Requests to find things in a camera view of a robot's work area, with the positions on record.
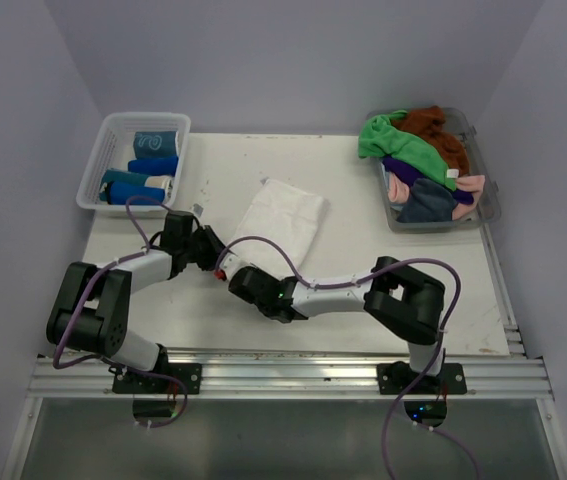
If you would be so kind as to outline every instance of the clear plastic bin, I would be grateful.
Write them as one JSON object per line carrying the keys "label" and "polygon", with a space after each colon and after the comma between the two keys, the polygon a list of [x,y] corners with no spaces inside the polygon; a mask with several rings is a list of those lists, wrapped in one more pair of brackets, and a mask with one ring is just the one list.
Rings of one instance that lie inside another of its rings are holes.
{"label": "clear plastic bin", "polygon": [[[187,154],[190,125],[190,117],[179,113],[125,112],[112,113],[105,117],[83,173],[79,191],[76,194],[76,203],[81,208],[98,212],[110,214],[125,212],[125,205],[108,205],[99,201],[103,174],[108,168],[127,170],[127,162],[135,158],[133,143],[136,132],[178,130],[179,162],[174,173],[172,191],[164,202],[168,208],[171,208],[176,201],[183,162]],[[130,210],[135,213],[163,212],[158,205],[133,205]]]}
{"label": "clear plastic bin", "polygon": [[[384,113],[390,113],[395,110],[400,110],[400,108],[378,110],[369,114],[367,118]],[[470,175],[485,175],[485,188],[483,189],[483,195],[481,195],[481,198],[479,199],[476,210],[456,221],[428,223],[398,222],[396,218],[398,217],[399,212],[390,206],[390,199],[387,195],[390,188],[389,173],[385,171],[380,159],[374,158],[373,160],[376,162],[374,168],[377,169],[380,179],[387,223],[395,232],[432,233],[458,228],[476,228],[484,223],[498,220],[501,216],[501,207],[496,196],[496,188],[490,180],[490,176],[488,175],[483,159],[481,158],[479,147],[474,140],[474,135],[476,133],[474,128],[470,126],[463,112],[455,108],[443,108],[442,110],[445,112],[446,118],[444,130],[455,135],[467,151],[468,160],[470,162]]]}

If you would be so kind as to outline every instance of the white wall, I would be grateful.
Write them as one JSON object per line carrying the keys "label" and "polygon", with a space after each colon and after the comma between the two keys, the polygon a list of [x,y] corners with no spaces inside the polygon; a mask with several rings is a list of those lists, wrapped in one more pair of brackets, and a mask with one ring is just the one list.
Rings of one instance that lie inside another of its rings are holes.
{"label": "white wall", "polygon": [[547,0],[477,125],[500,187],[495,242],[528,353],[567,434],[567,0]]}
{"label": "white wall", "polygon": [[47,317],[91,217],[74,195],[100,115],[41,1],[0,1],[0,472]]}
{"label": "white wall", "polygon": [[46,0],[102,114],[356,132],[383,106],[483,111],[542,0]]}

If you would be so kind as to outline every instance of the purple cloth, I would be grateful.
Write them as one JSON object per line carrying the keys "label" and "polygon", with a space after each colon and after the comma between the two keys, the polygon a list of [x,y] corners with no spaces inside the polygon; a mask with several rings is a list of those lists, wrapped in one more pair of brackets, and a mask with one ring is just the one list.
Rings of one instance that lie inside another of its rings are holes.
{"label": "purple cloth", "polygon": [[[394,157],[390,157],[389,155],[383,157],[383,166],[386,171],[392,172],[396,175],[396,178],[401,180],[410,188],[414,186],[414,183],[418,179],[427,178],[412,165],[402,162],[401,160],[397,160]],[[474,197],[470,192],[465,192],[458,188],[453,192],[449,189],[447,190],[452,194],[452,198],[459,203],[463,203],[464,205],[472,205],[474,203]]]}

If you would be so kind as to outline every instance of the rolled blue towel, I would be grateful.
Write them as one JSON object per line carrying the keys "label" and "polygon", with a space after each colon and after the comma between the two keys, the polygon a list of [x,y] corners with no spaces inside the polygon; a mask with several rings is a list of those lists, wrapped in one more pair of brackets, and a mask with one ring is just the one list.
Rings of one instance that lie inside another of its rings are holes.
{"label": "rolled blue towel", "polygon": [[[163,203],[165,200],[165,190],[162,188],[143,187],[140,185],[130,185],[123,182],[108,183],[105,194],[107,203],[110,205],[125,205],[127,199],[135,195],[150,197],[157,202]],[[154,202],[144,199],[136,199],[132,201],[132,205],[156,205]]]}
{"label": "rolled blue towel", "polygon": [[145,175],[172,175],[176,172],[179,164],[179,157],[173,155],[164,158],[139,158],[131,160],[127,164],[127,169],[134,173],[143,173]]}
{"label": "rolled blue towel", "polygon": [[163,158],[179,154],[178,131],[136,132],[134,155],[136,158]]}
{"label": "rolled blue towel", "polygon": [[123,182],[130,185],[145,186],[145,182],[150,178],[150,175],[143,175],[141,173],[126,172],[125,170],[116,170],[114,168],[108,169],[101,177],[101,192],[99,193],[99,200],[102,202],[107,201],[105,188],[112,182]]}

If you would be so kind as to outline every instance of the brown towel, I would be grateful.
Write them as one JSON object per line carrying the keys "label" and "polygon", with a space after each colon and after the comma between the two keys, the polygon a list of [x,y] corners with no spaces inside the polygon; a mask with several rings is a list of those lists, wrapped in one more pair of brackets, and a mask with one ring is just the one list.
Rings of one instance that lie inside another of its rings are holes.
{"label": "brown towel", "polygon": [[470,162],[463,144],[451,133],[443,131],[445,113],[436,105],[430,108],[410,110],[401,120],[392,120],[392,125],[422,138],[439,152],[450,168],[457,168],[459,175],[470,173]]}

